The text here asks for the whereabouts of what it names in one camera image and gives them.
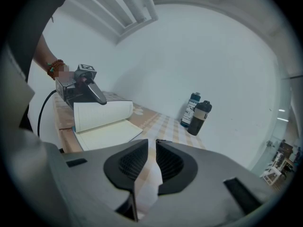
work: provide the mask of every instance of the hand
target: hand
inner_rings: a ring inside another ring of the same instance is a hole
[[[55,78],[60,77],[61,81],[69,81],[71,78],[74,78],[74,72],[69,70],[68,65],[60,66],[53,74]]]

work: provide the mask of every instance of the bottle cap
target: bottle cap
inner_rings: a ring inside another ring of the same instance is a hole
[[[196,100],[196,101],[200,101],[201,96],[200,93],[192,93],[190,99]]]
[[[202,111],[204,111],[204,112],[207,112],[207,113],[209,113],[209,112],[211,111],[212,107],[213,107],[213,106],[210,104],[209,101],[204,101],[204,102],[198,103],[198,104],[196,105],[196,108],[197,108],[197,109],[200,109],[200,110],[202,110]]]

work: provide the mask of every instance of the black bottle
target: black bottle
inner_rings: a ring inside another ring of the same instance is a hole
[[[198,103],[194,108],[194,116],[188,127],[188,133],[197,135],[207,118],[208,113],[211,111],[212,106],[209,101]]]

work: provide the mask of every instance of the book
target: book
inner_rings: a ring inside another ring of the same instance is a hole
[[[74,103],[74,134],[84,151],[127,143],[142,132],[130,123],[132,101]]]

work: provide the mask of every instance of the black cable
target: black cable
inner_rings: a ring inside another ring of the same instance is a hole
[[[46,100],[44,101],[44,103],[43,103],[43,105],[42,105],[42,108],[41,108],[41,111],[40,111],[40,114],[39,114],[39,119],[38,119],[38,127],[37,127],[38,137],[40,137],[40,121],[41,121],[41,115],[42,115],[44,106],[45,106],[47,100],[48,100],[48,99],[51,97],[51,95],[53,95],[55,92],[56,92],[56,90],[52,91],[52,92],[47,96]]]

